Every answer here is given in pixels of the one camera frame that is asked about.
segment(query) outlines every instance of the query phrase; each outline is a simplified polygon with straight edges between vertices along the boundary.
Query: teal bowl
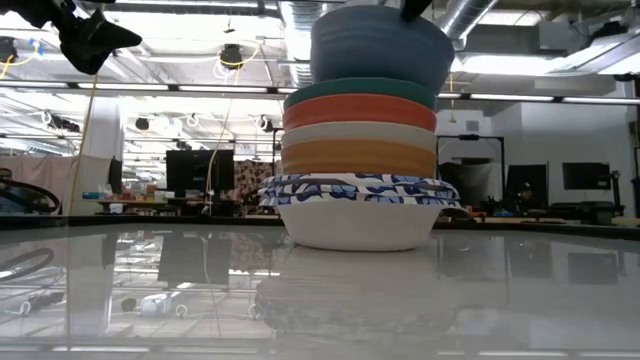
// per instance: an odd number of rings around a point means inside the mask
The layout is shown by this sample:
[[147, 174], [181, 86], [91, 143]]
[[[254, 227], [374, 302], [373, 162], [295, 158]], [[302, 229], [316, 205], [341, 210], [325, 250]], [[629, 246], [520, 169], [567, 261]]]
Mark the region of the teal bowl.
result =
[[323, 96], [342, 94], [387, 95], [411, 100], [435, 110], [437, 94], [411, 81], [385, 78], [349, 78], [329, 80], [302, 88], [289, 95], [284, 101], [284, 109], [306, 100]]

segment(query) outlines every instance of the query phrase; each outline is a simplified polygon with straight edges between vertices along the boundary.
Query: black monitor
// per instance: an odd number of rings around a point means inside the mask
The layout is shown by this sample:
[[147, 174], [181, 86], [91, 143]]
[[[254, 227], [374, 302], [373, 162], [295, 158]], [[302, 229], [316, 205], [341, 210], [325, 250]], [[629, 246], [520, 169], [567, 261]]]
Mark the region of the black monitor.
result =
[[[213, 150], [167, 151], [167, 189], [205, 191]], [[211, 188], [216, 192], [235, 187], [233, 150], [218, 150], [211, 167]]]
[[563, 163], [565, 190], [611, 190], [607, 163]]

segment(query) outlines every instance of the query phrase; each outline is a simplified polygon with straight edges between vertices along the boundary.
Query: bowl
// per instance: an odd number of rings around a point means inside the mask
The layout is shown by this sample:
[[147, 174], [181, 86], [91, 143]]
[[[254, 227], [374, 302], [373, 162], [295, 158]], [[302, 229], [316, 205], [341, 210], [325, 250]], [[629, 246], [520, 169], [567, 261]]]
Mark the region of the bowl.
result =
[[277, 175], [264, 179], [260, 183], [260, 187], [305, 183], [353, 186], [411, 185], [433, 191], [456, 191], [451, 184], [435, 179], [421, 178], [419, 176], [361, 173]]
[[412, 185], [378, 185], [378, 186], [353, 186], [353, 185], [328, 185], [328, 184], [291, 184], [263, 187], [258, 190], [258, 195], [275, 197], [279, 195], [314, 195], [322, 193], [357, 193], [381, 196], [405, 196], [405, 197], [433, 197], [444, 200], [458, 200], [455, 189], [434, 191]]
[[348, 121], [396, 123], [434, 132], [437, 119], [433, 111], [416, 102], [371, 94], [331, 95], [303, 101], [290, 107], [282, 117], [285, 131]]
[[375, 94], [399, 97], [435, 109], [437, 93], [411, 81], [385, 78], [349, 78], [323, 81], [302, 88], [284, 101], [285, 111], [306, 100], [340, 94]]
[[311, 31], [314, 82], [383, 77], [420, 84], [438, 93], [454, 60], [451, 40], [434, 24], [409, 24], [400, 10], [347, 6], [316, 21]]
[[317, 140], [369, 139], [413, 145], [427, 151], [436, 151], [438, 138], [431, 131], [415, 126], [374, 121], [329, 122], [304, 126], [282, 135], [282, 146], [286, 148]]
[[282, 149], [284, 174], [392, 173], [432, 177], [436, 155], [428, 150], [380, 140], [319, 140]]
[[429, 200], [428, 204], [405, 204], [380, 202], [384, 197], [366, 201], [323, 195], [306, 201], [299, 201], [297, 197], [267, 201], [279, 203], [278, 211], [294, 242], [343, 251], [414, 249], [428, 239], [440, 211], [459, 208], [455, 202], [436, 199]]

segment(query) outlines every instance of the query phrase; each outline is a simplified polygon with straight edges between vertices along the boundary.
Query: white wall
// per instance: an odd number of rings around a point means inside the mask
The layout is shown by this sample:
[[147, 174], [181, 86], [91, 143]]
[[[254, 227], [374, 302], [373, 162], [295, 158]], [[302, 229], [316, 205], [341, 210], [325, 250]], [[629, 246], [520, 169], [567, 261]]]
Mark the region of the white wall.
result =
[[633, 216], [633, 150], [625, 106], [519, 104], [492, 119], [505, 136], [507, 165], [549, 163], [549, 202], [613, 201], [613, 191], [564, 190], [562, 163], [604, 162], [620, 172], [625, 215]]
[[[484, 116], [477, 110], [443, 110], [437, 114], [438, 124], [436, 135], [468, 135], [477, 134], [491, 136], [491, 118]], [[479, 131], [467, 131], [467, 121], [478, 121]], [[438, 163], [460, 163], [460, 158], [489, 158], [494, 166], [489, 174], [486, 195], [497, 199], [502, 197], [502, 178], [500, 177], [500, 142], [497, 140], [461, 141], [458, 139], [441, 138], [438, 142]]]
[[[451, 110], [443, 110], [437, 114], [438, 124], [436, 135], [464, 135], [470, 134], [466, 130], [467, 121], [479, 121], [478, 135], [491, 136], [491, 118], [486, 118], [482, 111], [456, 110], [455, 122], [451, 121]], [[456, 158], [491, 158], [500, 163], [500, 143], [497, 141], [460, 141], [457, 139], [440, 139], [439, 162], [459, 163]]]

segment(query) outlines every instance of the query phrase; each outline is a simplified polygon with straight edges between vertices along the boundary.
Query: table surface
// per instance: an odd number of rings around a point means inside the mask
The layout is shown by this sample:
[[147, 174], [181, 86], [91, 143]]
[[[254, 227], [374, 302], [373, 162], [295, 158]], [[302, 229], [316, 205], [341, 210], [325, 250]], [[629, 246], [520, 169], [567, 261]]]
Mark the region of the table surface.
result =
[[99, 204], [129, 204], [129, 205], [167, 205], [166, 202], [160, 201], [137, 201], [137, 200], [102, 200], [102, 199], [83, 199], [86, 202], [96, 202]]
[[[0, 263], [33, 251], [21, 269], [48, 261], [0, 282], [3, 360], [640, 353], [640, 242], [435, 230], [414, 251], [348, 253], [294, 247], [284, 227], [193, 224], [2, 237], [21, 241], [0, 248]], [[55, 292], [63, 302], [16, 315]]]

